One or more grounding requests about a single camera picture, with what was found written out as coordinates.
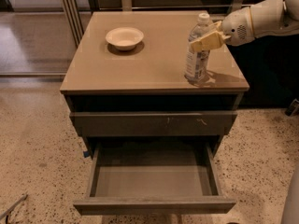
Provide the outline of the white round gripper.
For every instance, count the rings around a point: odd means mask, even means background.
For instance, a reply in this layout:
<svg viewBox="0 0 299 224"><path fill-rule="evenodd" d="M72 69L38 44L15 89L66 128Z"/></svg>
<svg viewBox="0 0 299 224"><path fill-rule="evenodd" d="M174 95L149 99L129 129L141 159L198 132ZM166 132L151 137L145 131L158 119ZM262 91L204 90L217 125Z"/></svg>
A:
<svg viewBox="0 0 299 224"><path fill-rule="evenodd" d="M196 38L190 43L194 52L219 49L225 41L227 45L241 46L255 39L249 7L230 13L222 23L216 21L210 24L209 30L213 32Z"/></svg>

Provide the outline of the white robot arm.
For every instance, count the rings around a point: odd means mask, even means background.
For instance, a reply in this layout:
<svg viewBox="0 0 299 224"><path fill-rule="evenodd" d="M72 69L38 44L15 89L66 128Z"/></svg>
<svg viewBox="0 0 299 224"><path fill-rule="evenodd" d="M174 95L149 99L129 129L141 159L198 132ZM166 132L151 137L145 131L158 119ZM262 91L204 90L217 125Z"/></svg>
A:
<svg viewBox="0 0 299 224"><path fill-rule="evenodd" d="M190 42L195 52L223 44L241 46L264 36L297 35L299 0L264 0L230 13L211 25L211 31Z"/></svg>

